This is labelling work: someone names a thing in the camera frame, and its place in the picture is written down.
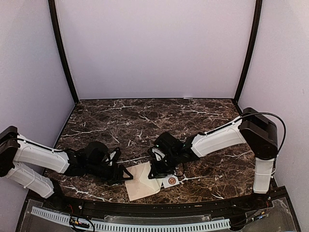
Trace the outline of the pink envelope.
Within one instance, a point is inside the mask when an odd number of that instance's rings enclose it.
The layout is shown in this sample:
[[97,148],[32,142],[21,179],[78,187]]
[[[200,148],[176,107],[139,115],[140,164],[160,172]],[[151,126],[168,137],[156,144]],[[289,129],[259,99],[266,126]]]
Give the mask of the pink envelope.
[[125,181],[126,190],[130,201],[157,194],[161,190],[163,179],[149,179],[151,170],[150,162],[128,167],[133,175],[132,180]]

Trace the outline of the white sticker sheet with seals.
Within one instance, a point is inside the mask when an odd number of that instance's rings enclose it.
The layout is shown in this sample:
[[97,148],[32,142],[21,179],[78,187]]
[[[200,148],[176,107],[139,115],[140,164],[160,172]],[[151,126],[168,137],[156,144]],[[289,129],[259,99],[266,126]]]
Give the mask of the white sticker sheet with seals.
[[167,188],[179,185],[180,182],[178,180],[178,177],[172,175],[172,176],[167,176],[163,178],[162,184],[163,184],[163,187],[167,189]]

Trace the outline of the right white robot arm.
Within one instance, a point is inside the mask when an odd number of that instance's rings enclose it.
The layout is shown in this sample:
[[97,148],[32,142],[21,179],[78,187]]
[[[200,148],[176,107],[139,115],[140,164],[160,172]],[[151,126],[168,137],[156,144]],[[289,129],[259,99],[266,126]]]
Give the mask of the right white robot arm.
[[152,157],[148,178],[165,178],[175,174],[180,164],[185,165],[225,148],[246,144],[255,158],[253,194],[247,198],[246,205],[251,210],[258,209],[265,202],[264,194],[269,190],[276,160],[283,147],[283,143],[278,142],[277,125],[270,117],[279,120],[286,129],[278,115],[247,107],[230,122],[210,131],[196,133],[184,141],[166,131],[148,149]]

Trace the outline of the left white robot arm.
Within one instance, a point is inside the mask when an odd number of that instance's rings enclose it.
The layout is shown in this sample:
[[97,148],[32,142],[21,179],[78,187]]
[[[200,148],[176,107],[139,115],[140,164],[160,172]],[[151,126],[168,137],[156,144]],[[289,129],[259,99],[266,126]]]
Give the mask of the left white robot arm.
[[9,126],[0,133],[0,175],[30,189],[58,211],[68,207],[59,183],[42,176],[28,164],[53,170],[66,176],[91,174],[101,181],[115,184],[132,180],[133,175],[117,161],[121,150],[112,152],[104,143],[90,142],[85,148],[57,150],[28,140],[18,133],[17,127]]

